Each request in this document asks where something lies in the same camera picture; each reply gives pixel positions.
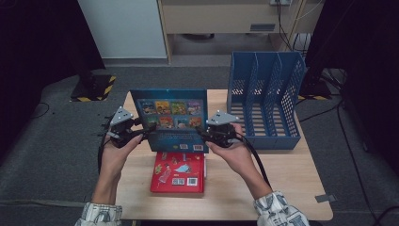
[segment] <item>white cabinet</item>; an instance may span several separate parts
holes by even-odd
[[[156,0],[79,0],[102,58],[167,58]]]

